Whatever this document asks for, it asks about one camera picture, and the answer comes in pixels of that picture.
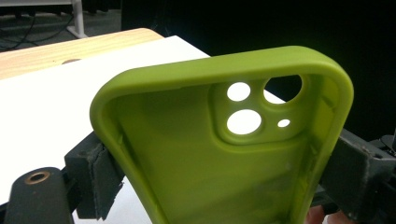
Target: phone case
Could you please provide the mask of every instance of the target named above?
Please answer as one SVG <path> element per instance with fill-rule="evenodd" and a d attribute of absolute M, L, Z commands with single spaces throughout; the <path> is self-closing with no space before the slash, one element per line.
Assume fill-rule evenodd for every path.
<path fill-rule="evenodd" d="M 266 83 L 291 75 L 299 93 L 269 102 Z M 235 83 L 241 99 L 228 95 Z M 283 47 L 123 72 L 91 121 L 153 223 L 303 223 L 352 99 L 336 62 Z"/>

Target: wooden tabletop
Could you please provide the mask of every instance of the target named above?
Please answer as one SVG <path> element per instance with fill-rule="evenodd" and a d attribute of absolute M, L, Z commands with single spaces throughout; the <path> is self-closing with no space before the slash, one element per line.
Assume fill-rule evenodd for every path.
<path fill-rule="evenodd" d="M 30 49 L 0 53 L 0 79 L 84 59 L 115 49 L 163 38 L 149 29 L 135 29 L 109 35 L 66 41 Z"/>

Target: round hole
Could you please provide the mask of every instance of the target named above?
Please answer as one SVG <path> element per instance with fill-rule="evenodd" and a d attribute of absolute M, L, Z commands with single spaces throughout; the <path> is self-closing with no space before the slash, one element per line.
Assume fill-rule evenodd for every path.
<path fill-rule="evenodd" d="M 233 113 L 227 121 L 232 133 L 248 134 L 256 131 L 262 123 L 262 117 L 254 110 L 244 109 Z"/>
<path fill-rule="evenodd" d="M 227 96 L 232 101 L 243 101 L 250 95 L 250 87 L 244 82 L 237 82 L 227 90 Z"/>
<path fill-rule="evenodd" d="M 298 95 L 303 86 L 300 76 L 273 77 L 264 88 L 264 98 L 272 104 L 283 104 Z"/>
<path fill-rule="evenodd" d="M 40 183 L 40 182 L 46 180 L 49 176 L 50 176 L 50 172 L 48 172 L 48 171 L 37 172 L 32 175 L 29 175 L 25 179 L 25 183 L 28 185 L 37 184 L 37 183 Z"/>
<path fill-rule="evenodd" d="M 288 127 L 289 124 L 290 124 L 290 120 L 289 119 L 282 119 L 280 122 L 277 123 L 277 127 L 285 128 L 285 127 Z"/>

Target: hand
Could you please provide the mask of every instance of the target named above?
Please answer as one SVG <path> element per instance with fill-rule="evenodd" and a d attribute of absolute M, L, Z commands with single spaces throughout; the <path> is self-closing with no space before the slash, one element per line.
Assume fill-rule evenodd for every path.
<path fill-rule="evenodd" d="M 321 224 L 324 220 L 325 214 L 322 206 L 315 206 L 309 209 L 306 215 L 304 224 Z M 347 218 L 342 211 L 338 211 L 334 214 L 329 215 L 327 218 L 328 224 L 356 224 Z"/>

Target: dark background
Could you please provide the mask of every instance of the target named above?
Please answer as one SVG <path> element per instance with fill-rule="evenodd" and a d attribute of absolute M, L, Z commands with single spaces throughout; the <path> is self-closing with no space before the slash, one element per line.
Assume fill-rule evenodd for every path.
<path fill-rule="evenodd" d="M 211 56 L 316 49 L 350 75 L 355 100 L 345 128 L 369 141 L 396 127 L 396 8 L 390 0 L 349 2 L 122 0 L 121 29 L 178 35 Z M 271 91 L 288 98 L 295 86 L 286 80 Z"/>

